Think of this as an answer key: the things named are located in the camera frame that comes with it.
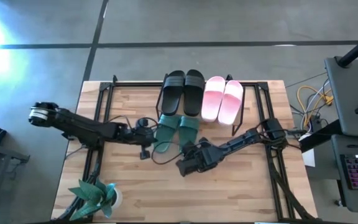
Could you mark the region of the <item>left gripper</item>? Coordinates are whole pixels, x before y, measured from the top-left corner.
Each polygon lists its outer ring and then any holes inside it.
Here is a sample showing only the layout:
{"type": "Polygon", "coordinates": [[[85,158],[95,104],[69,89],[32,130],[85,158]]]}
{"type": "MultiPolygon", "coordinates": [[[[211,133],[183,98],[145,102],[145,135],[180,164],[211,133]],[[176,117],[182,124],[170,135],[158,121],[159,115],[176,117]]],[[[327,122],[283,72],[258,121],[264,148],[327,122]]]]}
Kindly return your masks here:
{"type": "Polygon", "coordinates": [[[134,128],[123,129],[121,134],[126,144],[150,147],[158,141],[146,118],[138,119],[134,128]]]}

